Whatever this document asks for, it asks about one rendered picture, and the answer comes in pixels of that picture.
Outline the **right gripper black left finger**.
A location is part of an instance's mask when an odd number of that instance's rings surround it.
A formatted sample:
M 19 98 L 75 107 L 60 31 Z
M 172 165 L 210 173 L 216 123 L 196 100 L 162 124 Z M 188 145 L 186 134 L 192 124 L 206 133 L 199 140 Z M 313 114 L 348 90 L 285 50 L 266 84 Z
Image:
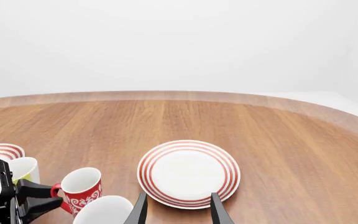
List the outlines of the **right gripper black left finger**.
M 124 224 L 145 224 L 147 218 L 147 194 L 142 192 Z

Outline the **red mug with white pattern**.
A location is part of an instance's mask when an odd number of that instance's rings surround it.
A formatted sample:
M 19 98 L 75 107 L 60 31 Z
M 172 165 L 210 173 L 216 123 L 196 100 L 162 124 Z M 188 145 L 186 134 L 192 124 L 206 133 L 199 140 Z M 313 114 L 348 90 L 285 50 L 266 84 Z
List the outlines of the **red mug with white pattern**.
M 59 190 L 65 198 L 60 207 L 75 218 L 87 204 L 102 197 L 101 172 L 94 167 L 74 170 L 52 186 L 51 197 L 58 197 Z

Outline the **white plate with red rings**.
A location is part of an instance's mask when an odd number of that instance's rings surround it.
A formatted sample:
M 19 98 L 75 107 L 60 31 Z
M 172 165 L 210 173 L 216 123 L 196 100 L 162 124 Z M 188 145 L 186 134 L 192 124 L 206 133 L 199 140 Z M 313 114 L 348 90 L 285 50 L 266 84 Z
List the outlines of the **white plate with red rings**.
M 0 160 L 9 162 L 21 157 L 25 157 L 23 148 L 13 144 L 0 143 Z
M 221 201 L 231 197 L 241 182 L 237 162 L 224 149 L 195 140 L 163 143 L 144 154 L 137 180 L 155 201 L 173 208 L 210 207 L 211 194 Z

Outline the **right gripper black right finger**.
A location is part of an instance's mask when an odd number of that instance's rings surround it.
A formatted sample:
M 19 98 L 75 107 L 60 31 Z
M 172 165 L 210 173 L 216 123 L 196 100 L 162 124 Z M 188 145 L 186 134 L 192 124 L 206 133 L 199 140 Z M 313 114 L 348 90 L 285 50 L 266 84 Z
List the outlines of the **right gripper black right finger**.
M 210 207 L 213 224 L 234 224 L 216 192 L 211 194 Z

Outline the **plain white mug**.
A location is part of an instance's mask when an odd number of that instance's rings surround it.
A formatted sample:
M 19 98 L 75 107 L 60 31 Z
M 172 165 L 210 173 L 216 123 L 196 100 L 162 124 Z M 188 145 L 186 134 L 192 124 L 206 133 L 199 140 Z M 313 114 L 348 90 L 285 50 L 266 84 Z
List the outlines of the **plain white mug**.
M 73 224 L 124 224 L 133 208 L 124 197 L 103 196 L 82 208 Z

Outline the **white mug with yellow-green inside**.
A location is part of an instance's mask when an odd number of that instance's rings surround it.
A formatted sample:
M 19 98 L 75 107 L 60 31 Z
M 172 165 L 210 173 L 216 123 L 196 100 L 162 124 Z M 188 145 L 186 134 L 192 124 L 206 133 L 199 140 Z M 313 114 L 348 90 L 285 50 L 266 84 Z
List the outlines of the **white mug with yellow-green inside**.
M 40 184 L 38 162 L 33 157 L 21 157 L 11 160 L 9 169 L 12 172 L 13 184 L 17 184 L 20 179 Z

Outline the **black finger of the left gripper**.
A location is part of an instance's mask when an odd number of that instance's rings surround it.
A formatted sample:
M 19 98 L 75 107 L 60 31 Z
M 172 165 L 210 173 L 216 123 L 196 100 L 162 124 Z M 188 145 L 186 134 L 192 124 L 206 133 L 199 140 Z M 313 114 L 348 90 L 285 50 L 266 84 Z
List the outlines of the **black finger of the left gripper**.
M 19 217 L 21 220 L 36 220 L 43 214 L 60 207 L 62 203 L 63 199 L 61 197 L 27 197 L 25 202 L 18 208 Z
M 16 197 L 18 199 L 26 199 L 27 197 L 50 198 L 51 189 L 51 186 L 37 184 L 26 179 L 20 179 L 16 184 Z

